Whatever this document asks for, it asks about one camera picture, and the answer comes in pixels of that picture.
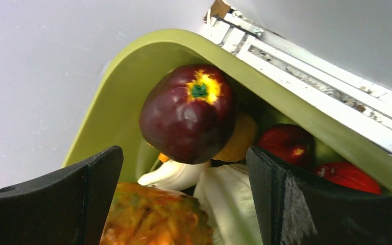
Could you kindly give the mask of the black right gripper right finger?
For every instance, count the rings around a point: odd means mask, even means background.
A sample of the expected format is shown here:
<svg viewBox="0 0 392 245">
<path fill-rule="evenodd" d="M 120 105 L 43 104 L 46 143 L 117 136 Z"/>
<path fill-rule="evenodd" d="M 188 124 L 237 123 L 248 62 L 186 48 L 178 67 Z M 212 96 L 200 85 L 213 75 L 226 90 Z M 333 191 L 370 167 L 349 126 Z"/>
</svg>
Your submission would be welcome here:
<svg viewBox="0 0 392 245">
<path fill-rule="evenodd" d="M 392 244 L 392 196 L 332 183 L 255 146 L 246 162 L 264 244 Z"/>
</svg>

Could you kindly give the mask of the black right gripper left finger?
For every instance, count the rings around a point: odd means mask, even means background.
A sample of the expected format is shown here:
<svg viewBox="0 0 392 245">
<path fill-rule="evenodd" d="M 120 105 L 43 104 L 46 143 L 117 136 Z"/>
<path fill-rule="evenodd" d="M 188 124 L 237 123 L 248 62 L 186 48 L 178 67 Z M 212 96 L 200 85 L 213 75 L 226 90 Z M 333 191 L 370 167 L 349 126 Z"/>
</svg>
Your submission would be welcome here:
<svg viewBox="0 0 392 245">
<path fill-rule="evenodd" d="M 112 146 L 0 189 L 0 244 L 98 244 L 123 165 Z"/>
</svg>

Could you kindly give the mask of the dark maroon toy fruit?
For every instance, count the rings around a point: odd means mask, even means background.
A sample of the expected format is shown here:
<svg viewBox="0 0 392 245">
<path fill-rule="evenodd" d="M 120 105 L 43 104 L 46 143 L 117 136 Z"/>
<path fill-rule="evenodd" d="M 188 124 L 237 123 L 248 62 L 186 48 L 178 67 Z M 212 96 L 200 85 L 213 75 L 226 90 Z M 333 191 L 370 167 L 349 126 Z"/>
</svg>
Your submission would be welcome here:
<svg viewBox="0 0 392 245">
<path fill-rule="evenodd" d="M 139 127 L 143 138 L 174 161 L 200 164 L 216 156 L 235 127 L 237 101 L 214 65 L 174 69 L 149 92 Z"/>
</svg>

